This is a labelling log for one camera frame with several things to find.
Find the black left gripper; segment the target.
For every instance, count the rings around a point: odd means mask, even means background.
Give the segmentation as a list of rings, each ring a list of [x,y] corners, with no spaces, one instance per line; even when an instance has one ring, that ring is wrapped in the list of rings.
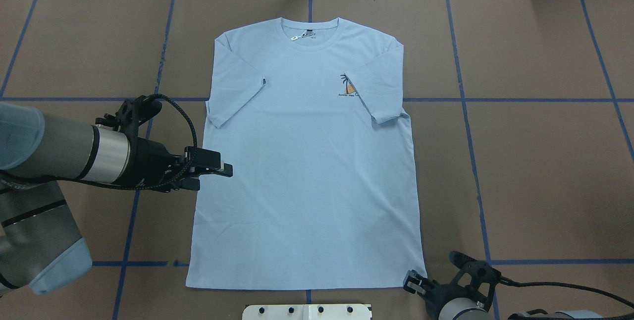
[[[233,166],[225,163],[218,152],[188,146],[183,155],[173,155],[163,144],[152,140],[136,137],[131,142],[124,187],[158,192],[199,191],[199,176],[233,176]]]

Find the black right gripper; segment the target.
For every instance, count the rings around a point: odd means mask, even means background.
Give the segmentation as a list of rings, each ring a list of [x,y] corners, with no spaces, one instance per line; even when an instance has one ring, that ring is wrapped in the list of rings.
[[[430,318],[439,318],[441,310],[456,298],[466,298],[464,288],[457,284],[439,284],[421,275],[416,270],[409,270],[403,281],[403,289],[418,295],[425,302],[426,313]]]

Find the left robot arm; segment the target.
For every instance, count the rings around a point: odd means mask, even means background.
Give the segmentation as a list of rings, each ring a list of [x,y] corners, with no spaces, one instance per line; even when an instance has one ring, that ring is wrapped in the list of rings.
[[[181,155],[139,135],[140,126],[172,105],[192,133]],[[126,99],[93,124],[1,104],[1,294],[24,286],[43,295],[93,265],[59,183],[123,191],[197,191],[202,175],[231,177],[220,153],[199,148],[192,120],[163,94]]]

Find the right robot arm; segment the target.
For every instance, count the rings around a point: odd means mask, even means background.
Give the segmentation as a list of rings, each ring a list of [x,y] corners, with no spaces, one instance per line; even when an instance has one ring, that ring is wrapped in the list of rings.
[[[467,290],[457,282],[439,284],[423,277],[416,270],[407,272],[403,288],[408,293],[421,297],[426,313],[432,320],[493,320],[483,294]]]

